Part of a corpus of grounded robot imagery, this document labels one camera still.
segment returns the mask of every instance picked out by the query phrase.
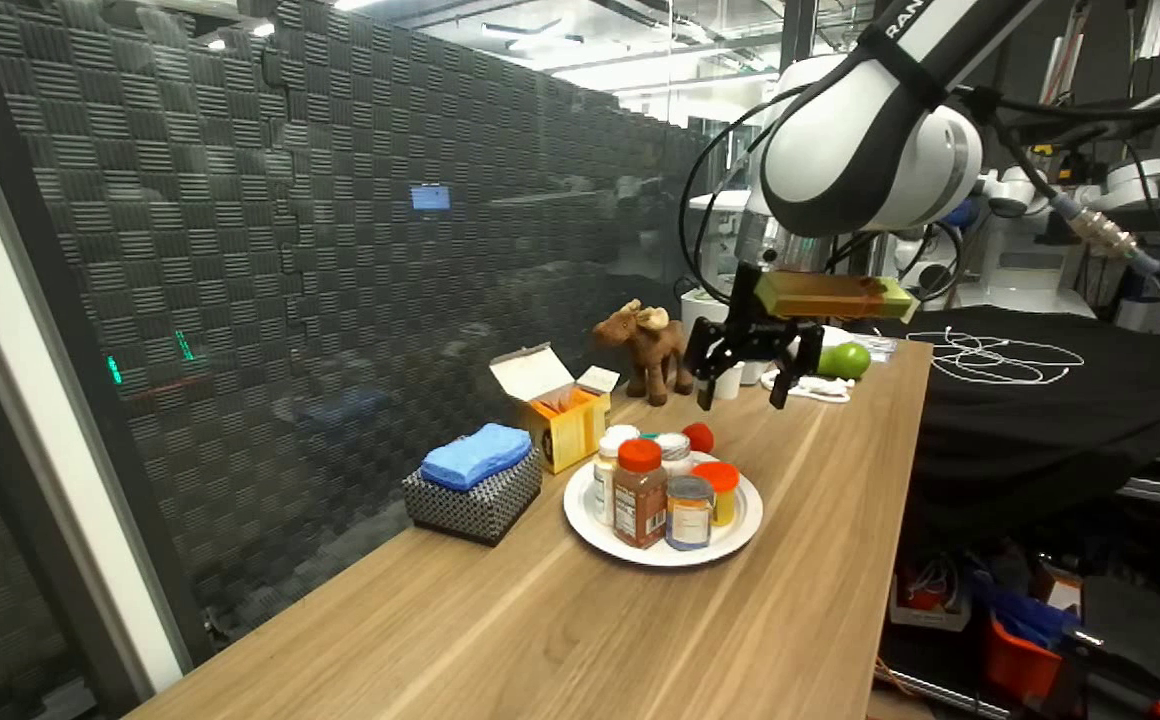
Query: stuffed animal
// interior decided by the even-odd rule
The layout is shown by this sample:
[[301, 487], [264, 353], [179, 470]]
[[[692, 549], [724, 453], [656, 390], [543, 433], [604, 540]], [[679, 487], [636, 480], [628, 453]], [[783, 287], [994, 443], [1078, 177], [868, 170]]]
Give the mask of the stuffed animal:
[[628, 298], [625, 308], [592, 322], [592, 339], [604, 347], [625, 342], [633, 360], [628, 395], [647, 395], [647, 403], [668, 403], [668, 386], [692, 390], [692, 379], [684, 369], [684, 342], [666, 308], [646, 308], [641, 298]]

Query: blue sponge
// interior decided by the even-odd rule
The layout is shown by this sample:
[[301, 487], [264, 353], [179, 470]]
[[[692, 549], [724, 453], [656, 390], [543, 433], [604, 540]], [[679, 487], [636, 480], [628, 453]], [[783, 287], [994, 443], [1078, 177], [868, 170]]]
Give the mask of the blue sponge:
[[532, 436], [523, 426], [483, 423], [473, 436], [434, 447], [420, 465], [420, 477], [448, 491], [473, 491], [479, 480], [522, 465], [528, 453]]

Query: red cap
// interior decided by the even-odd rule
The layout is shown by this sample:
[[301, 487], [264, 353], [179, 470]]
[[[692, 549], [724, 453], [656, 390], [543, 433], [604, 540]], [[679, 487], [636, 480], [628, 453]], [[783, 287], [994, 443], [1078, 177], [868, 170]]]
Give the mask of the red cap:
[[713, 453], [713, 426], [707, 423], [690, 423], [684, 426], [692, 453]]
[[659, 467], [659, 443], [653, 443], [653, 438], [625, 438], [620, 443], [620, 467], [633, 467], [633, 470]]
[[713, 487], [713, 491], [732, 491], [740, 482], [740, 467], [735, 465], [697, 465], [697, 477]]

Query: ceiling light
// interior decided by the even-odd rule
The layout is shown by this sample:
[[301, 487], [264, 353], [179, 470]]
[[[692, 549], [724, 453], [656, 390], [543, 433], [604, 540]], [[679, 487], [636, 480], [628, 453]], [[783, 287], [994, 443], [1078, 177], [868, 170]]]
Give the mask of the ceiling light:
[[380, 0], [338, 0], [338, 13], [356, 13], [356, 9], [368, 9], [368, 3], [380, 3]]

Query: wooden tabletop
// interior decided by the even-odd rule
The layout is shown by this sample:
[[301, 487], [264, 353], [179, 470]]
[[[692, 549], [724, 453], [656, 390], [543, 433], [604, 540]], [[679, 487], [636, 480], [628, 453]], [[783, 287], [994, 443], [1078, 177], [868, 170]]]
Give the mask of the wooden tabletop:
[[496, 549], [413, 529], [131, 716], [864, 716], [923, 386], [929, 347], [906, 342], [846, 407], [625, 403], [715, 426], [770, 509], [743, 552], [616, 564], [552, 477]]

